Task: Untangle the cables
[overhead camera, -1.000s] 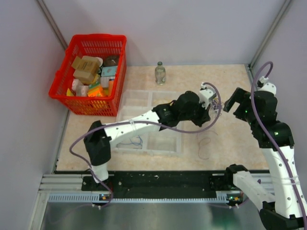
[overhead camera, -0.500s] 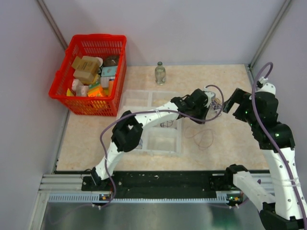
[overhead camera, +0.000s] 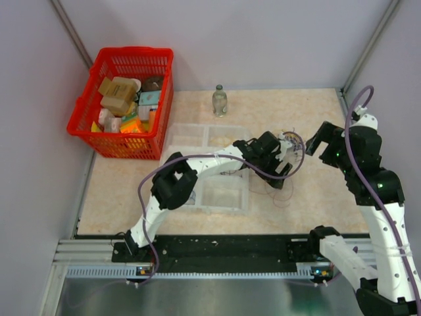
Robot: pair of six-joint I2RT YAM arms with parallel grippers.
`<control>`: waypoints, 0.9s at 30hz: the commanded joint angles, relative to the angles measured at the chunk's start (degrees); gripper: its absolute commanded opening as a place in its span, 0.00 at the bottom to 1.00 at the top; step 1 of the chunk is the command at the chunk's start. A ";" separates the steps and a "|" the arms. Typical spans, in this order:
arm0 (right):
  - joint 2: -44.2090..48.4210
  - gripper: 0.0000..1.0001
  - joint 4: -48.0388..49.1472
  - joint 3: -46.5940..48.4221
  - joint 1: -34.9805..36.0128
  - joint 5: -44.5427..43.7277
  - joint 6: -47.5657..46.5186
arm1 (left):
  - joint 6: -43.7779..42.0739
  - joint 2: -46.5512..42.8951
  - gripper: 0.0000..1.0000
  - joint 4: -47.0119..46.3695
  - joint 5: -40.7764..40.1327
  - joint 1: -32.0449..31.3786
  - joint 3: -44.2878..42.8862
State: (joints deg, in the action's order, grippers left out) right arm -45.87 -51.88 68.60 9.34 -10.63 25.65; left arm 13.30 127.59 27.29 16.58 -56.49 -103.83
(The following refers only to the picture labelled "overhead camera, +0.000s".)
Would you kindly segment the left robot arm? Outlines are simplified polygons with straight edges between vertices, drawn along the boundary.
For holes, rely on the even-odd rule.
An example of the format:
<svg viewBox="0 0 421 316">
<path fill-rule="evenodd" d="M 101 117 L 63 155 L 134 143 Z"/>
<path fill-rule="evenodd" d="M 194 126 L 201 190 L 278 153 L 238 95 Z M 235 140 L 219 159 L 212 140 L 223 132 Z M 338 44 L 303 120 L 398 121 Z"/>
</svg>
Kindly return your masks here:
<svg viewBox="0 0 421 316">
<path fill-rule="evenodd" d="M 292 164 L 286 163 L 281 171 L 277 169 L 290 149 L 292 141 L 267 131 L 259 138 L 236 140 L 212 153 L 173 153 L 165 164 L 145 177 L 152 180 L 151 195 L 147 203 L 140 198 L 142 215 L 125 234 L 126 253 L 135 261 L 148 256 L 149 244 L 166 214 L 188 201 L 198 180 L 250 168 L 271 187 L 280 189 Z"/>
</svg>

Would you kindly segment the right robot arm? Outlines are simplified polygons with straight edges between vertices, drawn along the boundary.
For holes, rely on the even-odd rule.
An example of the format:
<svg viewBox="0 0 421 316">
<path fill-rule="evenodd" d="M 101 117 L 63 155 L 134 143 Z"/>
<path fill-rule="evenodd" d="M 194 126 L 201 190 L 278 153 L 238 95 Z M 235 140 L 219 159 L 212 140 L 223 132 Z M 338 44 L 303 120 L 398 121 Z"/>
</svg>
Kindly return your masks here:
<svg viewBox="0 0 421 316">
<path fill-rule="evenodd" d="M 419 315 L 420 275 L 405 224 L 405 196 L 396 173 L 381 166 L 382 138 L 372 115 L 360 115 L 340 128 L 323 122 L 306 143 L 313 155 L 325 142 L 320 160 L 339 169 L 367 224 L 375 256 L 371 267 L 333 227 L 311 230 L 308 255 L 328 259 L 355 291 L 364 315 Z"/>
</svg>

